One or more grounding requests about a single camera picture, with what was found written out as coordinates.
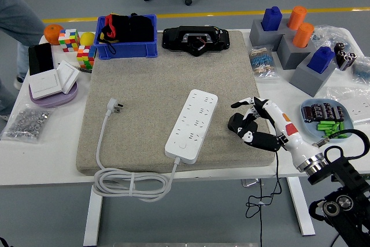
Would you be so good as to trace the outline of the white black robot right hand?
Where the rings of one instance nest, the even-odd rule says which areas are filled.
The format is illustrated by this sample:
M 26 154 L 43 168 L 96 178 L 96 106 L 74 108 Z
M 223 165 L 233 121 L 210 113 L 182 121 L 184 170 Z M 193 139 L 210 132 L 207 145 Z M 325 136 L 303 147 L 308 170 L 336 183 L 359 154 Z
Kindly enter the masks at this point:
M 254 148 L 276 152 L 284 148 L 291 153 L 294 167 L 308 175 L 327 165 L 320 149 L 304 141 L 296 126 L 288 116 L 271 100 L 248 97 L 231 105 L 238 108 L 242 105 L 252 107 L 245 115 L 236 113 L 230 117 L 228 128 L 236 133 L 245 144 Z M 257 118 L 269 120 L 275 129 L 275 135 L 257 131 Z

